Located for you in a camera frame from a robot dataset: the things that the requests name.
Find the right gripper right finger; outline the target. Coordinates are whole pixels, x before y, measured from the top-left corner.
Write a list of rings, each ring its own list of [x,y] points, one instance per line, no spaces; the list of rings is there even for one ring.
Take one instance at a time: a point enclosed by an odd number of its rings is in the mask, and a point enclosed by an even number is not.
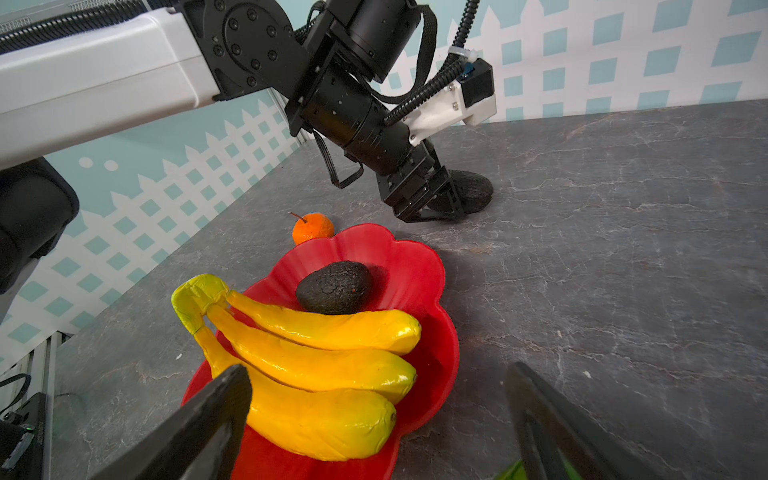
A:
[[[512,479],[659,477],[528,365],[511,364],[505,387],[521,456]]]

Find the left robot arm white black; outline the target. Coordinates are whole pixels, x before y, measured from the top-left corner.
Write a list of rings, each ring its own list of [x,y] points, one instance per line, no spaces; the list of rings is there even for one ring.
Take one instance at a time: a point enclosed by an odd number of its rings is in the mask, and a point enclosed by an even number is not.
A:
[[[458,220],[492,191],[443,166],[431,136],[495,111],[491,66],[465,46],[468,2],[448,56],[413,1],[318,1],[294,27],[275,1],[124,1],[1,37],[1,290],[56,246],[79,203],[47,155],[215,102],[273,89],[291,135],[310,132],[376,173],[405,222]]]

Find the small orange fake tangerine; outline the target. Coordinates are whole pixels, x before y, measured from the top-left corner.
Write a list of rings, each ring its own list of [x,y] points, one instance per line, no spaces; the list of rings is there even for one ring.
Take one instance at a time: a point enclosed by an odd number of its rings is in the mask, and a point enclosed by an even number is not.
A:
[[[334,224],[321,213],[299,215],[291,212],[290,215],[297,219],[292,231],[295,245],[318,238],[331,238],[335,235]]]

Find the yellow fake banana bunch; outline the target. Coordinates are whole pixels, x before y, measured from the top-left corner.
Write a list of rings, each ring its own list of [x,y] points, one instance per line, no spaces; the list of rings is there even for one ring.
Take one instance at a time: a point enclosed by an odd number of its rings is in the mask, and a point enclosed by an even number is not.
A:
[[[240,365],[253,390],[248,426],[321,461],[366,459],[389,440],[416,383],[405,355],[422,328],[401,310],[325,315],[257,302],[203,274],[171,296],[212,377]]]

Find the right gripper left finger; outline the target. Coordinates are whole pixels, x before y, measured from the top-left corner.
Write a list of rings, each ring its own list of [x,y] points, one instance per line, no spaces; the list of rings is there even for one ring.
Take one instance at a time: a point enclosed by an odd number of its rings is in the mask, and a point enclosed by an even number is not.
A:
[[[244,436],[252,388],[235,365],[205,386],[97,479],[229,479]]]

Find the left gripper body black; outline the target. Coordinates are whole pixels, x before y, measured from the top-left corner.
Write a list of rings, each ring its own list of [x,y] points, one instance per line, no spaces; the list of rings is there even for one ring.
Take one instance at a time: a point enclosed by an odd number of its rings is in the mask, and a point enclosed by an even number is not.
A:
[[[466,214],[433,143],[422,141],[390,175],[377,175],[381,200],[406,223],[457,221]]]

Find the dark fake avocado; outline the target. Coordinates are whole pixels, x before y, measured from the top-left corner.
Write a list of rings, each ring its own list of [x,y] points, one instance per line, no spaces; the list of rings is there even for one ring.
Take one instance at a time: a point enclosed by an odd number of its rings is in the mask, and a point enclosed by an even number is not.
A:
[[[430,178],[429,185],[440,186],[427,204],[430,220],[459,220],[467,214],[480,212],[490,203],[494,193],[488,178],[464,170],[438,172]]]
[[[363,309],[373,289],[373,276],[362,263],[339,261],[304,278],[297,286],[301,307],[325,315],[354,314]]]

